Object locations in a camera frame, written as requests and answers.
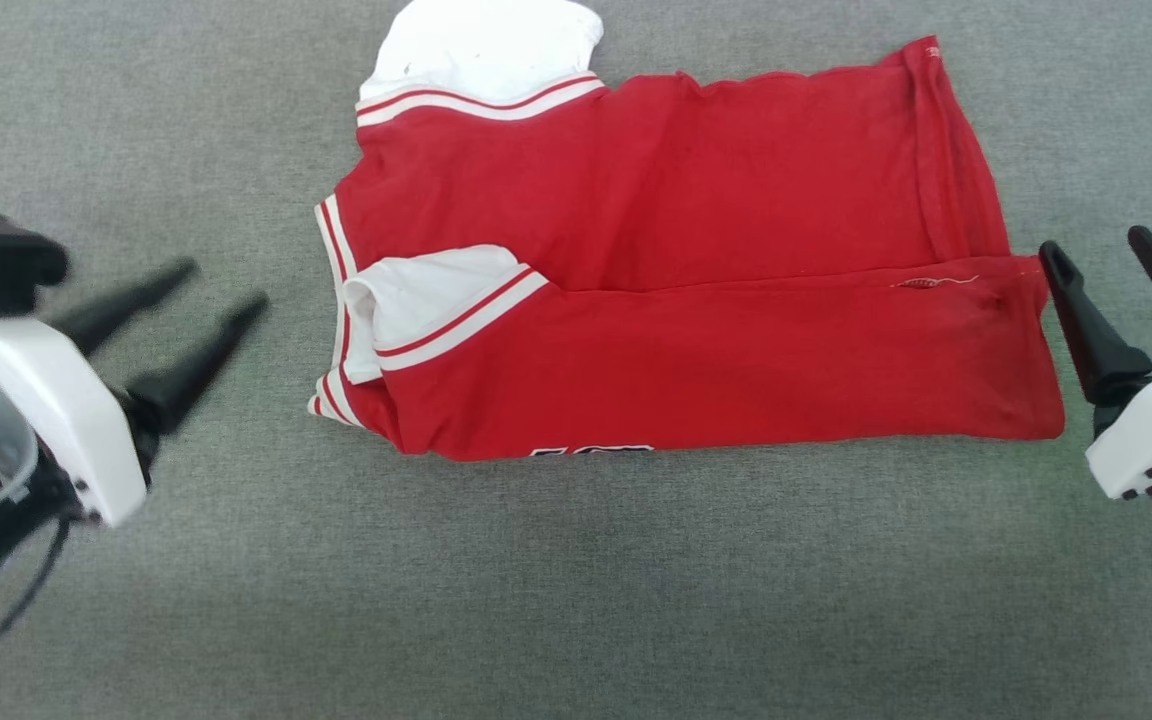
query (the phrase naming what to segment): gray fabric surface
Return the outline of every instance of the gray fabric surface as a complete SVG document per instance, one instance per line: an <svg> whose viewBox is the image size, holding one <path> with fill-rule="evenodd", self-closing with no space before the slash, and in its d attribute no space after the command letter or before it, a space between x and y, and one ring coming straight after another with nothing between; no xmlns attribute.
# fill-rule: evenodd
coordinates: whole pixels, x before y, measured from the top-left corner
<svg viewBox="0 0 1152 720"><path fill-rule="evenodd" d="M1152 3L591 5L613 83L937 32L1015 247L1064 242L1152 351L1124 242L1152 227ZM1046 444L454 465L306 416L333 333L311 207L357 159L353 99L399 6L0 3L0 211L71 247L52 306L175 253L204 268L106 377L250 288L274 301L150 503L79 530L6 638L0 719L1152 717L1152 503L1089 477L1059 341L1070 425Z"/></svg>

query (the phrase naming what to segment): striped trim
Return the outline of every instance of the striped trim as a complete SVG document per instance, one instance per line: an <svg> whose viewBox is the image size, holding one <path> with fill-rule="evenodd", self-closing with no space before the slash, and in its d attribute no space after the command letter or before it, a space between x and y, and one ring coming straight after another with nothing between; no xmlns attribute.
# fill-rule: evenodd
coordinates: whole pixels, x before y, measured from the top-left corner
<svg viewBox="0 0 1152 720"><path fill-rule="evenodd" d="M376 355L380 357L380 369L402 370L444 355L473 338L548 282L536 270L524 265L521 272L509 276L508 281L500 283L483 300L475 302L464 313L457 314L450 323L420 340L393 347L377 347Z"/></svg>
<svg viewBox="0 0 1152 720"><path fill-rule="evenodd" d="M340 288L346 279L357 272L353 252L344 237L344 228L340 225L340 207L335 195L320 202L314 209L314 218L319 222L319 232L323 233L323 243L328 250L328 260L332 263L332 282L335 286L338 296L338 332L335 332L335 343L332 350L332 369L328 373L319 378L314 397L310 400L310 412L324 416L347 425L362 427L358 416L349 406L349 397L346 395L344 361L349 355L349 334L353 333L353 319L344 306L343 295Z"/></svg>
<svg viewBox="0 0 1152 720"><path fill-rule="evenodd" d="M358 114L358 127L376 126L387 122L412 108L456 109L468 115L492 120L518 120L535 118L546 109L556 108L563 103L577 99L605 88L593 73L581 73L576 76L558 79L548 86L532 92L515 103L494 105L473 97L456 94L442 88L403 88L403 90L372 97L365 103L355 105Z"/></svg>

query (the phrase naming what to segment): red and white striped collar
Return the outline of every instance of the red and white striped collar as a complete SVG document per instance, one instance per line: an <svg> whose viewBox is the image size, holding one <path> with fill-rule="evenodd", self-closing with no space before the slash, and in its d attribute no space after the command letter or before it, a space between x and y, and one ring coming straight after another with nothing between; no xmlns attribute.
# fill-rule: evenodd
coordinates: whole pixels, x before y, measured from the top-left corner
<svg viewBox="0 0 1152 720"><path fill-rule="evenodd" d="M396 91L369 97L355 105L358 114L358 127L376 126L387 122L412 108L446 108L457 113L476 115L492 120L518 120L535 118L546 109L576 100L577 97L590 94L605 88L598 76L591 71L575 73L571 76L556 78L545 83L543 88L522 96L511 103L494 104L476 99L476 97L458 94L445 88L411 86Z"/></svg>

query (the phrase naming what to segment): cable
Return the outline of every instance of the cable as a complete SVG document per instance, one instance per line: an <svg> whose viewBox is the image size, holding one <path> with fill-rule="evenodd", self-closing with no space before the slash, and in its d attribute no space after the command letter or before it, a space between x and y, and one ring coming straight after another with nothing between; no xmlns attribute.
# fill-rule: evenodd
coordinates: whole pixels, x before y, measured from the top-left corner
<svg viewBox="0 0 1152 720"><path fill-rule="evenodd" d="M29 581L29 588L26 588L24 594L20 597L20 600L12 607L12 611L0 621L0 639L17 623L20 616L24 615L29 606L33 605L41 585L47 582L51 571L56 568L60 553L65 550L65 541L69 539L69 524L73 520L70 518L60 518L56 523L56 533L55 537L51 538L51 545L47 547L47 556L41 561L41 568L38 568L38 574L35 575L33 579Z"/></svg>

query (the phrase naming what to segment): red fabric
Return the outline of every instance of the red fabric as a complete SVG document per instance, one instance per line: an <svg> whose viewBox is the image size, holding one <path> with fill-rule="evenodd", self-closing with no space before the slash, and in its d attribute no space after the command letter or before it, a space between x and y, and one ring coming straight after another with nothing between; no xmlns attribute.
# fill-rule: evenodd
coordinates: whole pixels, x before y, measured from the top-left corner
<svg viewBox="0 0 1152 720"><path fill-rule="evenodd" d="M662 291L548 285L444 355L347 392L358 406L388 388L402 409L391 441L455 460L1053 437L1062 414L1037 325L1044 287L1016 258Z"/></svg>
<svg viewBox="0 0 1152 720"><path fill-rule="evenodd" d="M452 353L344 382L403 452L1064 424L1046 286L1011 258L933 37L814 76L635 77L526 119L419 106L358 142L335 191L356 268L492 243L554 286ZM988 272L918 286L963 263Z"/></svg>

